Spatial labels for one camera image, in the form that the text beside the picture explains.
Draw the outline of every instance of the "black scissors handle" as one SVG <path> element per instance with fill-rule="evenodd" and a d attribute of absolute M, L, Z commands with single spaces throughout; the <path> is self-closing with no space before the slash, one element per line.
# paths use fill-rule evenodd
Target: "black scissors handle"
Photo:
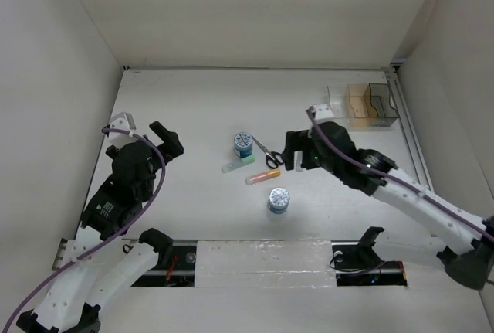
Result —
<path fill-rule="evenodd" d="M 268 167 L 271 169 L 276 169 L 280 165 L 284 165 L 285 161 L 283 161 L 283 157 L 281 154 L 277 151 L 271 151 L 272 158 L 270 156 L 266 156 L 266 164 Z"/>

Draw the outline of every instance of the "scissors blade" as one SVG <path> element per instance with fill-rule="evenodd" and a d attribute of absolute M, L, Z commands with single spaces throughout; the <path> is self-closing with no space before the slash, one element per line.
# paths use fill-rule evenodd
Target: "scissors blade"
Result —
<path fill-rule="evenodd" d="M 269 150 L 267 149 L 267 147 L 266 147 L 266 146 L 264 146 L 263 144 L 261 144 L 261 143 L 257 140 L 257 138 L 255 138 L 254 136 L 252 136 L 252 139 L 253 139 L 253 140 L 254 140 L 254 142 L 257 144 L 257 146 L 259 146 L 259 148 L 260 148 L 262 151 L 264 151 L 264 154 L 266 154 L 268 157 L 271 157 L 271 158 L 273 158 L 273 159 L 274 159 L 274 157 L 271 155 L 271 151 L 269 151 Z"/>

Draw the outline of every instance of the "transparent tube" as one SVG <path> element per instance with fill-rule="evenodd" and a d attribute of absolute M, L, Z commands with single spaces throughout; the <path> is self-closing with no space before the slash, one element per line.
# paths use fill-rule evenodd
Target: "transparent tube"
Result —
<path fill-rule="evenodd" d="M 241 161 L 234 161 L 233 163 L 229 163 L 222 167 L 222 172 L 227 173 L 233 171 L 234 169 L 241 168 L 244 165 L 250 165 L 255 162 L 255 156 L 250 155 L 248 157 L 243 158 Z"/>
<path fill-rule="evenodd" d="M 262 182 L 265 180 L 269 180 L 271 178 L 275 178 L 281 175 L 281 171 L 279 168 L 277 169 L 272 169 L 271 171 L 263 172 L 263 173 L 258 173 L 257 175 L 250 176 L 245 179 L 245 183 L 247 185 L 254 185 L 257 184 L 258 182 Z"/>

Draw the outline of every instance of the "clear plastic box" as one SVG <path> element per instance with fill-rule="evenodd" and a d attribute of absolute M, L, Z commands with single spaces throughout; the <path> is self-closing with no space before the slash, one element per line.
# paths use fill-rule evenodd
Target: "clear plastic box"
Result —
<path fill-rule="evenodd" d="M 390 127 L 398 119 L 385 83 L 328 86 L 327 91 L 335 121 L 344 127 Z"/>

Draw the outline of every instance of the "white table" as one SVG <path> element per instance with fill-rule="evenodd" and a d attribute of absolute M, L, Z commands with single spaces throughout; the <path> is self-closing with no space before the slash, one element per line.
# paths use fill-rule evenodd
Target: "white table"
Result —
<path fill-rule="evenodd" d="M 147 125 L 160 121 L 178 133 L 185 151 L 167 167 L 163 192 L 129 236 L 155 227 L 190 240 L 356 240 L 369 226 L 407 238 L 429 236 L 396 209 L 350 190 L 321 169 L 300 173 L 282 168 L 279 178 L 247 186 L 246 176 L 266 170 L 258 148 L 256 163 L 228 174 L 220 170 L 235 158 L 237 132 L 251 132 L 281 151 L 287 131 L 309 127 L 304 110 L 327 101 L 327 85 L 385 82 L 379 71 L 127 71 L 113 113 L 131 112 L 138 131 L 157 143 Z M 399 122 L 388 130 L 352 132 L 351 137 L 358 147 L 381 151 L 414 175 Z M 106 148 L 104 144 L 90 196 L 110 174 Z M 266 209 L 275 186 L 292 196 L 287 213 L 277 219 Z M 237 265 L 234 255 L 225 253 L 225 260 Z M 409 288 L 336 287 L 332 274 L 315 288 L 267 279 L 255 284 L 250 280 L 260 275 L 256 273 L 224 283 L 221 275 L 210 277 L 205 287 L 131 288 L 102 318 L 103 331 L 491 331 L 477 292 L 440 270 L 413 264 L 405 269 Z"/>

